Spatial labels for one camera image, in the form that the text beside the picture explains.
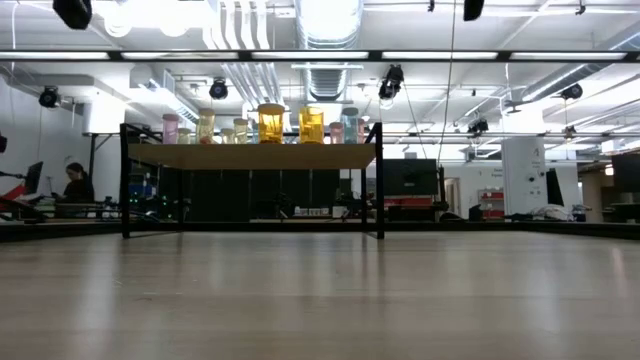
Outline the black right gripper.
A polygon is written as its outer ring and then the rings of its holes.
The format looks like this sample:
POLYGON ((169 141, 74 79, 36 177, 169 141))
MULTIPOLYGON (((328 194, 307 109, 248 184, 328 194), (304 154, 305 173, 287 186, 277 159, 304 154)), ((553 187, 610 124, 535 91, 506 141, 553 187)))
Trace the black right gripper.
POLYGON ((475 21, 481 15, 485 0, 464 0, 463 20, 465 22, 475 21))

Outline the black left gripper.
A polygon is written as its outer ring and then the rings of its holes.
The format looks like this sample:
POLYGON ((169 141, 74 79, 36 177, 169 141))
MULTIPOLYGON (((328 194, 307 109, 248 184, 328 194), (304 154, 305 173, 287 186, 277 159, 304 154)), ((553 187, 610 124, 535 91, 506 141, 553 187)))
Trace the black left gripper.
POLYGON ((86 30, 93 16, 91 0, 53 0, 52 8, 72 30, 86 30))

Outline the clear pale blue medicine bottle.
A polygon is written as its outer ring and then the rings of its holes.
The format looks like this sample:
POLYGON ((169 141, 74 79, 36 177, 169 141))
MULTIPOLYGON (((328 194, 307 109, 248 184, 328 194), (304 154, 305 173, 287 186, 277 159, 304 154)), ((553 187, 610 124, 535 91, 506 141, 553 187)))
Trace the clear pale blue medicine bottle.
POLYGON ((341 112, 343 125, 343 141, 345 144, 357 144, 359 138, 358 109, 355 107, 344 108, 341 112))

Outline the yellow bottle with pink pills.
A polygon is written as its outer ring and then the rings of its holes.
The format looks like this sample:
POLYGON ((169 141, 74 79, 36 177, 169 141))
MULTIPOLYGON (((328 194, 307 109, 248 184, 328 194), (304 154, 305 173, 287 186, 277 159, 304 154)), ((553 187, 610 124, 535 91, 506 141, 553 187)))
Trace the yellow bottle with pink pills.
POLYGON ((205 108, 199 111, 198 124, 196 126, 196 142, 198 144, 213 144, 215 135, 215 112, 205 108))

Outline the orange medicine bottle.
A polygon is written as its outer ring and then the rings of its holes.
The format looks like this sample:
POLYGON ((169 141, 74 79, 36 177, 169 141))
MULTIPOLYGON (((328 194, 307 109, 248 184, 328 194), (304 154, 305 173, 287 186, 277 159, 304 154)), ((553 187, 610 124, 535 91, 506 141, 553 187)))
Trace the orange medicine bottle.
POLYGON ((322 144, 324 141, 324 111, 305 106, 299 110, 299 140, 301 144, 322 144))

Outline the orange bottle with brown capsules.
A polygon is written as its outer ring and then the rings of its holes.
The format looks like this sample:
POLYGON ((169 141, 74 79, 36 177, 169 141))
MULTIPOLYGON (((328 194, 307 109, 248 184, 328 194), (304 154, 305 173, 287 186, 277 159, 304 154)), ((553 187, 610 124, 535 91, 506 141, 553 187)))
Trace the orange bottle with brown capsules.
POLYGON ((258 133, 260 144, 281 144, 285 107, 277 103, 258 106, 258 133))

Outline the black computer monitor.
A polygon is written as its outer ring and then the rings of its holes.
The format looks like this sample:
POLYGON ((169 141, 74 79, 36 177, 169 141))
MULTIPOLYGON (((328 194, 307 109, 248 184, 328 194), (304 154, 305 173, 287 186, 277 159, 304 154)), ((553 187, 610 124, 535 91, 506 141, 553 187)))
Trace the black computer monitor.
POLYGON ((24 178, 25 195, 32 195, 38 191, 43 165, 44 163, 40 161, 28 168, 27 174, 24 178))
POLYGON ((618 154, 614 155, 611 161, 614 186, 620 192, 640 192, 640 154, 618 154))

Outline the person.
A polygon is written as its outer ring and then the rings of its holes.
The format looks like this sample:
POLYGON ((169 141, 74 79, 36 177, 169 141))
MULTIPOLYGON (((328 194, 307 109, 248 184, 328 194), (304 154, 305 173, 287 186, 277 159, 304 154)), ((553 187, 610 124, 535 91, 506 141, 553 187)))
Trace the person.
POLYGON ((95 191, 88 173, 84 167, 73 162, 66 166, 66 174, 69 183, 65 187, 62 195, 53 193, 52 196, 58 202, 65 203, 91 203, 95 200, 95 191))

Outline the large black screen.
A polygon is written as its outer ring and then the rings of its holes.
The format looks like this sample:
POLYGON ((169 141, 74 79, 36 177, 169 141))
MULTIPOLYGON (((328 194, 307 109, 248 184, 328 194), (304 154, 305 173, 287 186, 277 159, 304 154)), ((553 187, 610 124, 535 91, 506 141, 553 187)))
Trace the large black screen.
POLYGON ((438 168, 432 159, 385 159, 385 196, 428 196, 439 193, 438 168))

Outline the red storage bins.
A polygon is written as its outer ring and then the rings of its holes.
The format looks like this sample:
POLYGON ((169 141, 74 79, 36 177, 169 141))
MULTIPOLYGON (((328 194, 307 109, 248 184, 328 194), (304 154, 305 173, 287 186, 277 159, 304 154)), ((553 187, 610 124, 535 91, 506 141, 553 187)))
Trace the red storage bins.
POLYGON ((486 188, 478 191, 478 204, 486 220, 502 219, 505 215, 502 188, 486 188))

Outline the black overhead frame bar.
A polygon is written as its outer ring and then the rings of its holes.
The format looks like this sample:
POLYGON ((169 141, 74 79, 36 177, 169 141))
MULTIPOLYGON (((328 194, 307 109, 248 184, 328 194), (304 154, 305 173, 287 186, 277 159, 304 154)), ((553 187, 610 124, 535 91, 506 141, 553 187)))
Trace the black overhead frame bar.
POLYGON ((0 62, 640 63, 640 51, 0 50, 0 62))

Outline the silver ventilation duct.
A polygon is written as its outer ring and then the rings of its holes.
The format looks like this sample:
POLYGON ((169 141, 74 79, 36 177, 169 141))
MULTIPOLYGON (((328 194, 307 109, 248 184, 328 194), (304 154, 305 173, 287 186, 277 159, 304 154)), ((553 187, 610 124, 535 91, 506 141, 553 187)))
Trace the silver ventilation duct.
MULTIPOLYGON (((358 43, 364 0, 294 0, 298 46, 304 50, 351 50, 358 43)), ((304 71, 307 91, 316 101, 336 101, 349 70, 304 71)))

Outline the wooden shelf black frame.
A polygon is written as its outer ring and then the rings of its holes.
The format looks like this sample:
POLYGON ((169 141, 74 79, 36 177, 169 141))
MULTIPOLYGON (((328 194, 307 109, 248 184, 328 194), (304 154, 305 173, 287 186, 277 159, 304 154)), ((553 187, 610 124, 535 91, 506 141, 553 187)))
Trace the wooden shelf black frame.
POLYGON ((120 218, 121 235, 131 237, 142 228, 131 220, 130 171, 131 162, 152 163, 176 170, 178 220, 173 225, 185 231, 184 175, 187 171, 204 170, 341 170, 361 171, 361 230, 367 231, 366 168, 376 165, 376 222, 372 227, 376 237, 385 237, 384 220, 384 156, 383 124, 371 128, 363 144, 235 144, 195 145, 164 144, 153 132, 124 123, 120 136, 120 218))

